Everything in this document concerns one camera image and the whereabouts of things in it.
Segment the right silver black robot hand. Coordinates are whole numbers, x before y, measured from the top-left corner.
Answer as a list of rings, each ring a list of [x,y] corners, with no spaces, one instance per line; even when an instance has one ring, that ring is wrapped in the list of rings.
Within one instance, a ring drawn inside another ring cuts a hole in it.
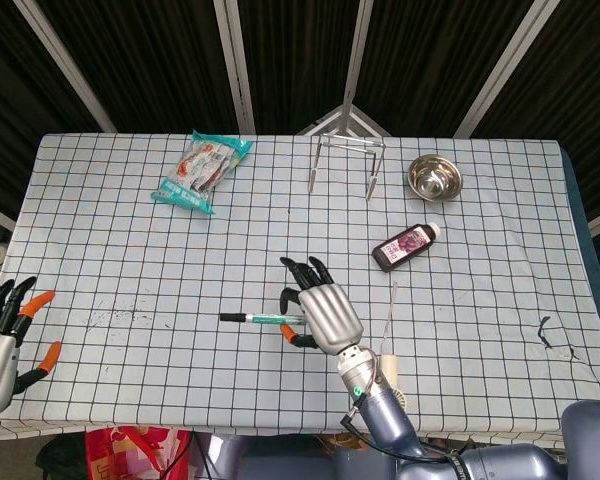
[[[334,281],[326,265],[313,256],[309,257],[309,264],[288,257],[281,257],[280,261],[299,286],[299,289],[285,287],[282,290],[280,313],[286,314],[290,303],[297,304],[316,347],[328,355],[336,356],[358,345],[363,325],[346,292]]]

